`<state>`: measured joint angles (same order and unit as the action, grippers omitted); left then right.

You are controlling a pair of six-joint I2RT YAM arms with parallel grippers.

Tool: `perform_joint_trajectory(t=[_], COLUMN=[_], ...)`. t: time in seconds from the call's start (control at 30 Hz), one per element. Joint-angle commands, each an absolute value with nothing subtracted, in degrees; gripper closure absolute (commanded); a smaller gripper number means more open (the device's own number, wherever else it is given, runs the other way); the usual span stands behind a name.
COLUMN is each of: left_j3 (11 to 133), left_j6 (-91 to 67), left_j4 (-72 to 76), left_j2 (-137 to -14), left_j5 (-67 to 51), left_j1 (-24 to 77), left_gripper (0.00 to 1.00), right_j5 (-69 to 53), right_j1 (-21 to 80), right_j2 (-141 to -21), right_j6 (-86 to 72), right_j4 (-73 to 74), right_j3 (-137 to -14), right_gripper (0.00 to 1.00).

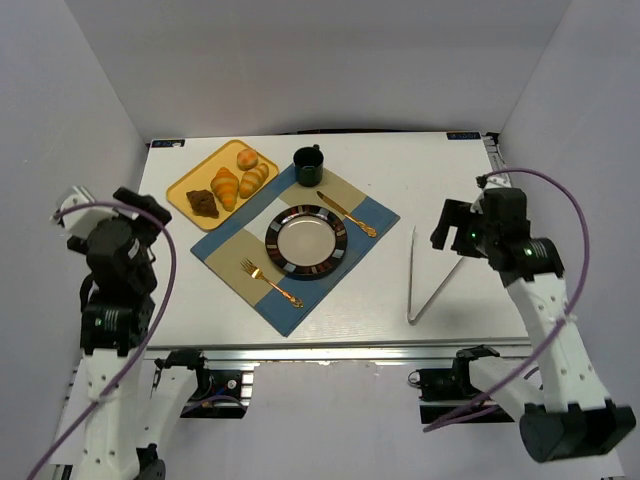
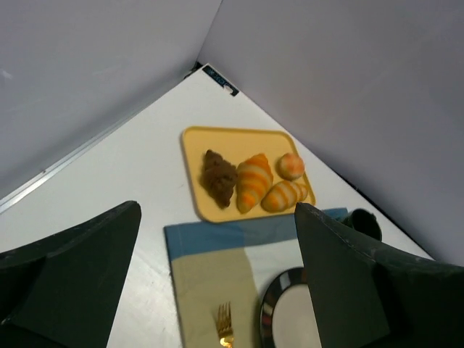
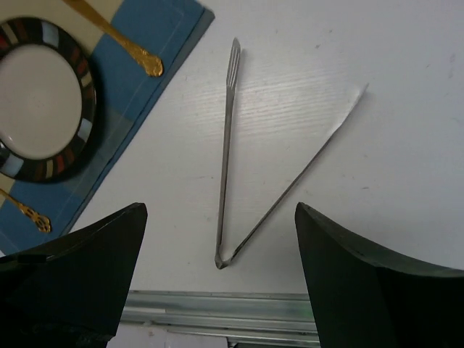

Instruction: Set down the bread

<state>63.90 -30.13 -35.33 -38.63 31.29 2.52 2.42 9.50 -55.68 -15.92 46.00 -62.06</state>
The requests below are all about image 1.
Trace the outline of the silver metal tongs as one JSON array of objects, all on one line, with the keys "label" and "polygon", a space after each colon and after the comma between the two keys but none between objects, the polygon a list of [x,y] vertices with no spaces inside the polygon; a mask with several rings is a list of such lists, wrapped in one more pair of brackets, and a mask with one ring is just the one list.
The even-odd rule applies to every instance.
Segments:
[{"label": "silver metal tongs", "polygon": [[452,267],[449,273],[442,279],[438,287],[433,291],[432,295],[425,301],[420,309],[413,313],[413,293],[414,293],[414,258],[415,258],[415,246],[418,240],[418,233],[416,227],[413,227],[411,231],[411,240],[409,246],[409,263],[408,263],[408,294],[407,294],[407,307],[406,307],[406,320],[411,326],[415,326],[419,323],[421,317],[432,306],[435,300],[441,295],[442,291],[449,285],[454,276],[458,273],[463,266],[465,259],[460,258],[456,264]]}]

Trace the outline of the large golden croissant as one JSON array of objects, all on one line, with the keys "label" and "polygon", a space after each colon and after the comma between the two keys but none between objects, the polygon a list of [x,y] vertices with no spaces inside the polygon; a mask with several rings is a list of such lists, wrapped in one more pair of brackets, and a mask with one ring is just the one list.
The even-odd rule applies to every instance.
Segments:
[{"label": "large golden croissant", "polygon": [[226,167],[221,167],[210,182],[214,196],[221,203],[223,209],[232,212],[237,203],[239,180]]}]

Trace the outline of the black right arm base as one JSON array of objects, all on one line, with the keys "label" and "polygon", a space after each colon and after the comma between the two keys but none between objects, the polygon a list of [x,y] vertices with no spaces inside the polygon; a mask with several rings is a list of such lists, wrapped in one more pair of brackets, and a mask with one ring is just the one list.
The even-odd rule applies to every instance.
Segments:
[{"label": "black right arm base", "polygon": [[[429,425],[439,417],[463,405],[476,393],[465,393],[447,368],[428,368],[409,373],[407,381],[419,391],[419,412],[422,425]],[[463,424],[513,423],[514,420],[497,405],[485,401],[463,414]]]}]

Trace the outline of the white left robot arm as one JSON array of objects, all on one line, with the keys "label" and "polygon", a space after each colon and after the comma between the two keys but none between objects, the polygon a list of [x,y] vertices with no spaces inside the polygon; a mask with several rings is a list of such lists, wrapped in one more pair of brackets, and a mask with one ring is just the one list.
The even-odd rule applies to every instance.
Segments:
[{"label": "white left robot arm", "polygon": [[165,450],[187,402],[206,386],[204,358],[193,349],[154,362],[148,399],[138,393],[147,344],[166,306],[150,251],[170,213],[149,196],[118,188],[111,203],[76,187],[60,208],[68,249],[84,256],[80,348],[86,368],[88,413],[79,479],[163,479]]}]

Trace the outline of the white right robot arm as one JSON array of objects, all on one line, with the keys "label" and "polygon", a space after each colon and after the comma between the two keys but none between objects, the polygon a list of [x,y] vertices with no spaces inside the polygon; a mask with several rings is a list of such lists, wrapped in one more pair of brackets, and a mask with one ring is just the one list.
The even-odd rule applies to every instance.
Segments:
[{"label": "white right robot arm", "polygon": [[430,241],[484,258],[516,306],[533,347],[542,386],[527,382],[489,347],[457,353],[453,384],[470,406],[492,400],[519,426],[538,463],[606,455],[636,426],[633,410],[618,406],[595,372],[569,313],[564,266],[554,243],[531,235],[527,198],[517,188],[488,188],[473,203],[448,199]]}]

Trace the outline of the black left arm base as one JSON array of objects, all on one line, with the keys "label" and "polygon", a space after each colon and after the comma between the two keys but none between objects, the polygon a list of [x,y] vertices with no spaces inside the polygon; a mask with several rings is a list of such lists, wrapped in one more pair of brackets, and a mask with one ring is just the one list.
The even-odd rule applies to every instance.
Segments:
[{"label": "black left arm base", "polygon": [[206,382],[198,386],[181,414],[190,419],[242,419],[253,388],[252,368],[206,368]]}]

